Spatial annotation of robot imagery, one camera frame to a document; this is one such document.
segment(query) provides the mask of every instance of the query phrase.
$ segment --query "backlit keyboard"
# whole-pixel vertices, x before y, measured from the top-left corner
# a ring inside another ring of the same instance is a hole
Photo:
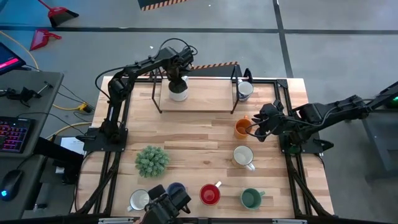
[[[0,152],[22,153],[33,120],[0,116]]]

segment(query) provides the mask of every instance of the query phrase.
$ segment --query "gray floor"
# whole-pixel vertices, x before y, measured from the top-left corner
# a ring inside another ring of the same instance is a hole
[[[139,10],[136,0],[47,2],[80,13],[65,27],[277,28],[272,0],[189,0],[147,12]],[[279,4],[285,29],[398,29],[395,0],[279,0]],[[49,26],[49,22],[45,9],[36,1],[12,0],[0,13],[0,25]],[[33,32],[5,32],[24,46],[30,45]],[[98,97],[93,80],[99,72],[142,60],[169,37],[180,37],[196,46],[197,65],[238,61],[256,77],[286,77],[278,34],[56,33],[63,39],[51,41],[32,54],[40,69],[63,72],[64,85],[90,103]],[[17,45],[3,36],[0,41],[33,64]],[[327,103],[353,94],[369,98],[397,81],[398,35],[287,34],[286,41],[294,77],[305,79],[311,102]],[[171,46],[181,47],[178,43]],[[62,96],[57,97],[56,104],[76,106]],[[80,122],[66,111],[53,109],[52,113],[69,123]],[[42,135],[61,127],[62,123],[49,118]],[[322,131],[321,137],[335,143],[325,153],[335,213],[345,218],[398,223],[398,181],[369,184],[364,179],[381,164],[362,124],[337,124]]]

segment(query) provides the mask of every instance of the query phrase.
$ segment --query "yellow and black striped tape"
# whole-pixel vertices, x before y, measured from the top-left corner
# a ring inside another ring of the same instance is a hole
[[[214,67],[221,67],[221,66],[227,66],[227,65],[237,65],[238,62],[226,62],[226,63],[216,63],[212,65],[197,65],[193,66],[191,69],[192,70],[198,70],[198,69],[204,69],[204,68],[214,68]],[[143,74],[142,76],[149,76],[150,72],[147,72]]]
[[[173,4],[186,2],[186,1],[188,1],[188,0],[168,0],[168,1],[165,1],[165,2],[160,2],[160,3],[151,4],[151,5],[142,7],[141,10],[142,11],[148,11],[148,10],[153,10],[153,9],[157,9],[157,8],[164,7],[164,6],[171,6]]]

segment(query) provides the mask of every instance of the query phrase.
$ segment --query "wooden tabletop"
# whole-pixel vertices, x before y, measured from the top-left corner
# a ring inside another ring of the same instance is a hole
[[[104,77],[102,90],[107,91],[111,77]],[[287,79],[293,107],[308,103],[304,80]],[[159,97],[160,84],[156,90]],[[129,108],[127,128],[129,136],[119,166],[118,181],[113,200],[112,216],[140,216],[144,212],[127,212],[129,198],[137,189],[150,190],[158,184],[165,188],[173,182],[181,182],[192,201],[188,204],[191,214],[181,212],[180,217],[223,217],[223,218],[293,218],[292,199],[285,157],[280,153],[277,136],[269,136],[265,142],[254,137],[237,140],[234,135],[235,122],[259,112],[263,104],[275,100],[272,85],[256,84],[252,97],[245,103],[238,103],[234,114],[164,112],[160,114],[151,100],[152,84],[136,83]],[[93,126],[100,126],[106,117],[107,98],[100,94],[96,106]],[[135,168],[135,158],[148,145],[164,148],[170,156],[165,175],[156,179],[140,177]],[[246,145],[254,151],[254,172],[235,168],[232,154],[236,146]],[[87,158],[82,168],[78,186],[78,208],[90,197],[98,185],[103,152],[95,152]],[[319,158],[304,154],[303,164],[308,188],[330,213],[330,200],[325,171]],[[221,199],[212,207],[202,204],[199,191],[205,184],[222,181]],[[239,196],[246,188],[266,192],[258,210],[247,210]],[[106,202],[105,190],[103,203]],[[304,211],[301,191],[298,190],[300,208]]]

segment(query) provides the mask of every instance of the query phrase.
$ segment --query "green succulent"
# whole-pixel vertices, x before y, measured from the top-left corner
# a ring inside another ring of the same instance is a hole
[[[169,155],[160,147],[147,146],[137,154],[136,168],[141,177],[158,177],[169,164]]]

